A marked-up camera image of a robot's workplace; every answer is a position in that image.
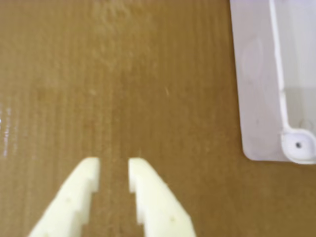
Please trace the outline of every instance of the cardboard surface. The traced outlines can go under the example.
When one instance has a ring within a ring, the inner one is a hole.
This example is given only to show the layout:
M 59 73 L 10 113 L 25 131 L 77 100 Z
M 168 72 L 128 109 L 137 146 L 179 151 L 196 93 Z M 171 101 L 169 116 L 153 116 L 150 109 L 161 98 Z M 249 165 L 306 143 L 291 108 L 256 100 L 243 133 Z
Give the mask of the cardboard surface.
M 84 157 L 89 237 L 140 237 L 127 160 L 146 158 L 199 237 L 316 233 L 314 166 L 241 150 L 228 0 L 0 2 L 0 236 L 26 236 Z

